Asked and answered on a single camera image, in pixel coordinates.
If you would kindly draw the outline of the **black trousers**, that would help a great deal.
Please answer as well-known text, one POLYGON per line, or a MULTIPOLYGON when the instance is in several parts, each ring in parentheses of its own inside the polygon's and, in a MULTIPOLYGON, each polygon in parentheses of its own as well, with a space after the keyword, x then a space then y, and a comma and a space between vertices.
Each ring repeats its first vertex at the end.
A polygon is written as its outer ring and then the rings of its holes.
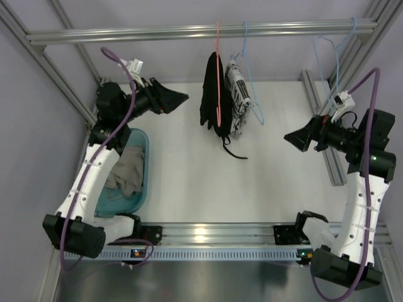
POLYGON ((203 81, 203 94, 200 105, 200 125, 207 124, 207 129, 214 129, 216 135, 221 138, 224 150, 236 159, 245 160, 247 157, 240 157, 233 154, 227 146, 231 143, 230 128, 232 123, 232 100, 229 90, 225 87, 224 69, 220 58, 220 91, 221 91, 221 114, 222 124, 217 126, 217 71, 216 54, 213 52, 207 62, 205 77, 203 81))

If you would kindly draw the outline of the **pink wire hanger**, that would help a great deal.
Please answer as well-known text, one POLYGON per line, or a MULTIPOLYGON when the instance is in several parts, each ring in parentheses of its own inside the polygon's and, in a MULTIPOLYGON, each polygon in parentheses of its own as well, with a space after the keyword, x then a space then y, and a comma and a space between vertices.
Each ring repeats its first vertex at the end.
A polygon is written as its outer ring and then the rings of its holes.
POLYGON ((216 71, 217 71, 217 126, 220 128, 222 124, 221 114, 221 91, 220 91, 220 54, 219 54, 219 35, 220 35, 220 23, 216 22, 216 37, 215 37, 215 54, 216 54, 216 71))

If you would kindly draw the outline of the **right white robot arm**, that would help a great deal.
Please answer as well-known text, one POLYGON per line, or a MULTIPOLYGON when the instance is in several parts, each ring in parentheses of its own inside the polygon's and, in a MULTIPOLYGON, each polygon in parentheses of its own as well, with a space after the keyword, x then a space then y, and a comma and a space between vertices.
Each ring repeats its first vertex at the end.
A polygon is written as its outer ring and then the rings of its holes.
POLYGON ((323 215, 298 213, 295 232, 313 249, 311 274, 354 290, 380 284, 382 273, 374 267, 373 242, 383 197, 394 178, 396 156, 386 151, 395 116, 376 109, 372 125, 365 114, 359 127, 346 128, 329 115, 315 115, 301 129, 284 139, 302 152, 311 141, 315 150, 328 147, 344 153, 348 162, 348 195, 339 233, 330 231, 323 215))

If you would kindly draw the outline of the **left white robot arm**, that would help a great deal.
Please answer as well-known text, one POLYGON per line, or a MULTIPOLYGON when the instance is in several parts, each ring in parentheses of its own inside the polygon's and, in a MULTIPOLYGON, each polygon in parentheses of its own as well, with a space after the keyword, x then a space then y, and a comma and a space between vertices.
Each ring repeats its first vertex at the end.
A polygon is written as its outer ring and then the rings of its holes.
POLYGON ((118 239, 141 241, 138 216, 121 210, 111 218, 98 218, 96 206, 132 134, 128 123, 148 111, 169 114, 188 99, 188 94, 168 89, 155 78, 140 87, 132 86, 130 94, 115 82, 100 85, 96 91, 98 120, 89 135, 82 166, 65 200, 42 221, 55 249, 95 259, 105 245, 118 239))

